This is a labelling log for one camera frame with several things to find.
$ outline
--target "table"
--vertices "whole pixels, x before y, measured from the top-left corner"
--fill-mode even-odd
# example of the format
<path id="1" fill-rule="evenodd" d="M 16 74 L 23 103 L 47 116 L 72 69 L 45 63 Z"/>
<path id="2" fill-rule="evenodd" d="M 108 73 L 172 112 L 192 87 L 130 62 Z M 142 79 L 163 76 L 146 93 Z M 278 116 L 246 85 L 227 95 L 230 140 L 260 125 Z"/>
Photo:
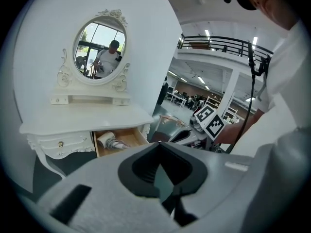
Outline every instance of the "table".
<path id="1" fill-rule="evenodd" d="M 182 100 L 182 102 L 181 102 L 181 104 L 180 104 L 180 107 L 184 107 L 184 106 L 185 106 L 185 104 L 186 104 L 186 102 L 187 102 L 187 100 L 186 100 L 186 99 L 182 99 L 182 98 L 180 98 L 180 97 L 178 97 L 178 96 L 176 96 L 175 94 L 170 93 L 170 92 L 166 92 L 166 93 L 167 93 L 167 94 L 170 94 L 170 95 L 172 96 L 172 98 L 171 98 L 171 101 L 170 101 L 170 102 L 172 102 L 173 97 L 176 97 L 176 98 L 178 98 L 178 99 Z"/>

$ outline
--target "drawer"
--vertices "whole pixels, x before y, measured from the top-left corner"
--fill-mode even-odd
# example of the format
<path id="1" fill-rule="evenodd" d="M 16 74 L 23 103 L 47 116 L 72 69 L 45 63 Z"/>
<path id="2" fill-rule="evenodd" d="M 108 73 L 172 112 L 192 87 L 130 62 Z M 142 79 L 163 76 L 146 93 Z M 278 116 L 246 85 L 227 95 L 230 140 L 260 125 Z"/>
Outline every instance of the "drawer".
<path id="1" fill-rule="evenodd" d="M 113 132 L 113 134 L 116 136 L 116 139 L 121 140 L 125 144 L 131 146 L 131 147 L 137 147 L 144 144 L 148 144 L 149 142 L 143 137 L 141 132 L 137 128 L 132 129 L 122 129 L 122 130 L 108 130 Z M 108 131 L 94 131 L 94 145 L 97 157 L 109 155 L 112 153 L 124 151 L 124 150 L 109 150 L 104 149 L 101 147 L 101 145 L 98 144 L 97 138 L 102 136 L 104 133 Z"/>
<path id="2" fill-rule="evenodd" d="M 38 136 L 38 143 L 43 150 L 65 149 L 68 146 L 91 142 L 91 135 L 87 132 L 65 133 L 61 135 L 50 135 L 48 137 Z"/>

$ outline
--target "table leg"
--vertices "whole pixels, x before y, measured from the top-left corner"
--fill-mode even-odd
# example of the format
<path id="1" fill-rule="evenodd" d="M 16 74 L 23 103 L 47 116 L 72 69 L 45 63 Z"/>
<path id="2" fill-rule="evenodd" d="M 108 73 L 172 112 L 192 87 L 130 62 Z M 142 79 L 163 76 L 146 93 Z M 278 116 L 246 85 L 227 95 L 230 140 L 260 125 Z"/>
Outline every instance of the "table leg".
<path id="1" fill-rule="evenodd" d="M 36 147 L 35 151 L 43 166 L 45 166 L 48 170 L 52 171 L 53 173 L 58 174 L 62 179 L 66 178 L 65 173 L 61 169 L 59 169 L 56 165 L 54 165 L 53 162 L 47 159 L 46 154 L 43 152 L 43 150 L 40 147 Z"/>

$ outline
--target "white dressing table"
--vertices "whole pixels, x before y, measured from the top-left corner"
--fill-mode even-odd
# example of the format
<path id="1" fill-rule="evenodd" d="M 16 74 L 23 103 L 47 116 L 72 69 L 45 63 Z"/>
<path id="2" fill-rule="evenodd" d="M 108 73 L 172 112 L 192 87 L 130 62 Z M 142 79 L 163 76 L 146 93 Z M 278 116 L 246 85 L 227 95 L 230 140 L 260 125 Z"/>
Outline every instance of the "white dressing table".
<path id="1" fill-rule="evenodd" d="M 115 20 L 129 45 L 126 20 L 120 10 L 102 11 L 89 18 L 72 42 L 77 42 L 84 28 L 93 21 Z M 83 76 L 74 63 L 77 46 L 63 49 L 64 62 L 57 73 L 57 85 L 50 97 L 50 104 L 40 113 L 23 122 L 20 133 L 26 134 L 30 147 L 36 151 L 41 163 L 50 171 L 66 175 L 46 156 L 62 159 L 74 152 L 96 151 L 96 134 L 106 130 L 133 129 L 136 145 L 148 143 L 150 123 L 153 118 L 138 105 L 133 104 L 126 91 L 126 75 L 130 67 L 129 50 L 117 68 L 103 79 Z"/>

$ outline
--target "black cable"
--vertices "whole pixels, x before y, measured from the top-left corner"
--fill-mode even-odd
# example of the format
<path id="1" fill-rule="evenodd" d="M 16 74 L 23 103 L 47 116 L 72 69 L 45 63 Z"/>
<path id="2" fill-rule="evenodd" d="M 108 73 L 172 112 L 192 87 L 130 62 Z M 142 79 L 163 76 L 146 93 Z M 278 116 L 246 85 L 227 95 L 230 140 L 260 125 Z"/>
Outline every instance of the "black cable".
<path id="1" fill-rule="evenodd" d="M 253 101 L 253 94 L 254 94 L 254 85 L 255 85 L 255 75 L 252 75 L 251 100 L 250 100 L 250 102 L 249 102 L 249 107 L 248 107 L 248 110 L 247 110 L 246 118 L 245 118 L 245 120 L 244 120 L 244 123 L 243 123 L 243 125 L 242 125 L 242 128 L 240 129 L 240 132 L 239 132 L 239 134 L 238 134 L 238 136 L 237 136 L 237 139 L 235 140 L 234 146 L 236 145 L 236 143 L 238 142 L 238 140 L 239 140 L 240 137 L 242 136 L 243 131 L 244 131 L 244 128 L 245 128 L 246 123 L 247 123 L 247 120 L 248 120 L 249 113 L 251 112 L 252 101 Z"/>

